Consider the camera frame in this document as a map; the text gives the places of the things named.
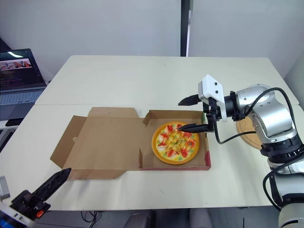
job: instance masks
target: open cardboard box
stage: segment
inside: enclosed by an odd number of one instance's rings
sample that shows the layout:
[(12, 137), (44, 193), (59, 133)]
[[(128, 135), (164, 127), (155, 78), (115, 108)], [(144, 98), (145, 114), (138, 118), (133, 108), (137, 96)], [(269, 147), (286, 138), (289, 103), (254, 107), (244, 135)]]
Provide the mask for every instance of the open cardboard box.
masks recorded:
[(115, 179), (127, 170), (208, 170), (206, 133), (200, 134), (197, 155), (185, 164), (166, 164), (154, 155), (154, 132), (176, 120), (201, 124), (202, 112), (150, 110), (139, 118), (134, 108), (94, 107), (88, 117), (73, 116), (51, 160), (72, 168), (70, 179)]

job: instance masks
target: laptop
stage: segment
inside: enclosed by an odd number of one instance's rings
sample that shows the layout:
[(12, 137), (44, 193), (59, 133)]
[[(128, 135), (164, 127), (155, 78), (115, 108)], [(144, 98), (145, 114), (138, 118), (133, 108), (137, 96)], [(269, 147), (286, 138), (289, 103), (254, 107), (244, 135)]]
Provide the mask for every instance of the laptop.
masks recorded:
[(24, 118), (45, 88), (30, 49), (0, 52), (0, 120)]

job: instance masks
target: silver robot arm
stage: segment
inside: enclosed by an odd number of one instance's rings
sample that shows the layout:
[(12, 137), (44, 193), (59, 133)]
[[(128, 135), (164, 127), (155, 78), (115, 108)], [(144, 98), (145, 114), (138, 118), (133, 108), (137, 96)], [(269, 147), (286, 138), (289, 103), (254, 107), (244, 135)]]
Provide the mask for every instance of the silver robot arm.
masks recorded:
[[(268, 89), (266, 85), (254, 85), (237, 91), (239, 110), (245, 113)], [(301, 153), (303, 146), (297, 138), (295, 124), (286, 107), (276, 100), (274, 91), (264, 95), (248, 117), (262, 143), (261, 153), (268, 157), (272, 170)], [(270, 185), (272, 197), (281, 207), (279, 228), (304, 227), (304, 159), (276, 172), (270, 177)]]
[[(290, 112), (278, 102), (275, 90), (285, 97)], [(180, 128), (186, 132), (214, 132), (219, 140), (216, 121), (232, 117), (239, 121), (248, 116), (262, 143), (262, 155), (268, 157), (271, 172), (263, 180), (264, 191), (271, 203), (280, 211), (279, 228), (304, 227), (304, 146), (294, 123), (292, 107), (280, 88), (253, 85), (223, 96), (222, 85), (207, 75), (199, 83), (199, 94), (183, 99), (179, 105), (203, 102), (208, 124), (188, 124)], [(269, 178), (272, 198), (266, 190)]]

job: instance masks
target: laptop keyboard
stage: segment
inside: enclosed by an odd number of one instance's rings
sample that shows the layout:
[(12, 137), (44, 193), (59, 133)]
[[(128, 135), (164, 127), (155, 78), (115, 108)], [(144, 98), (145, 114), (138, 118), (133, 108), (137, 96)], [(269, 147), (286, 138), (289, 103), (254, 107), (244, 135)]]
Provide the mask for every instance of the laptop keyboard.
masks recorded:
[(0, 105), (34, 103), (42, 91), (0, 95)]

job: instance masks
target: white wall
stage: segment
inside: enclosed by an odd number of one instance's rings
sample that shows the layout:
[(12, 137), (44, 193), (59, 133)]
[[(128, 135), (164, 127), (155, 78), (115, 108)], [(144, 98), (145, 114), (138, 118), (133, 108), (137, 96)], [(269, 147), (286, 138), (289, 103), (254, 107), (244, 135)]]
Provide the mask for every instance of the white wall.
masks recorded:
[(285, 77), (303, 50), (303, 0), (194, 0), (189, 56), (268, 57)]
[(180, 55), (180, 0), (0, 0), (0, 37), (45, 80), (75, 54)]
[(304, 52), (286, 75), (285, 81), (304, 109)]

